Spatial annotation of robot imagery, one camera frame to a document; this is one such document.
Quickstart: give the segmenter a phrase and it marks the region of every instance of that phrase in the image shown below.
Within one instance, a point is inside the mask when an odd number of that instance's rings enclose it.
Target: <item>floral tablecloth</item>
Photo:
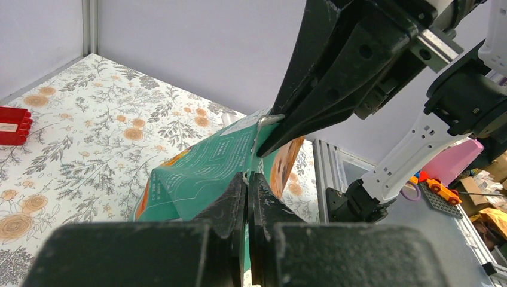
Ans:
[[[23,146],[0,146],[1,286],[21,283],[59,225],[126,220],[151,169],[223,128],[223,112],[244,117],[95,54],[8,106],[34,122]],[[318,222],[309,141],[283,201]]]

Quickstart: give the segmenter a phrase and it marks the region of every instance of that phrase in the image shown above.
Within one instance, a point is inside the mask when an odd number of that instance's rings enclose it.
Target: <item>white wall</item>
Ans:
[[[0,1],[0,100],[83,54],[81,0]]]
[[[274,102],[304,3],[101,1],[99,53],[249,114]],[[458,28],[456,41],[465,50],[485,37],[487,5]],[[435,78],[427,69],[377,114],[365,121],[353,116],[315,135],[364,159],[380,161],[415,121]]]

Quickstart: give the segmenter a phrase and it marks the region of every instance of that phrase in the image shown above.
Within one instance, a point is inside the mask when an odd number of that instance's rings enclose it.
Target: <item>lego baseplate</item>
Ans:
[[[463,218],[462,213],[458,210],[456,206],[450,206],[445,199],[434,194],[428,187],[428,184],[425,182],[419,183],[419,188],[421,192],[425,195],[425,198],[428,200],[430,206],[438,211],[444,212],[446,214],[452,215],[456,218]]]

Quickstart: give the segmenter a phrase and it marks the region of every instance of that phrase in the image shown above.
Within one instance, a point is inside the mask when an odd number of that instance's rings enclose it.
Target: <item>red lego block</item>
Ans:
[[[0,106],[0,145],[22,145],[32,127],[27,109]]]

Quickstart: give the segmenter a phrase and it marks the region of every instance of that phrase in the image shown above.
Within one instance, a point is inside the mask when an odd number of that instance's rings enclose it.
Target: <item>yellow object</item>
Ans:
[[[504,239],[507,239],[507,213],[495,209],[486,208],[479,211],[483,221],[492,222],[496,226],[496,231],[499,232]]]
[[[171,158],[170,160],[168,161],[165,161],[164,163],[161,164],[161,166],[172,166],[173,164],[175,164],[180,158],[182,158],[183,156],[185,156],[185,154],[188,154],[188,152],[190,151],[192,147],[189,147],[185,150],[183,150],[182,152],[180,152],[179,154],[177,154],[176,156],[174,156],[173,158]]]
[[[471,222],[474,222],[474,221],[476,221],[477,219],[480,219],[480,218],[481,218],[480,214],[472,215],[472,216],[469,217],[469,219],[470,219]]]
[[[456,190],[449,190],[445,185],[435,179],[427,179],[426,182],[431,192],[441,196],[449,205],[458,205],[462,202]]]
[[[410,181],[413,183],[413,184],[418,184],[419,183],[419,180],[415,177],[415,176],[412,176],[410,178]]]

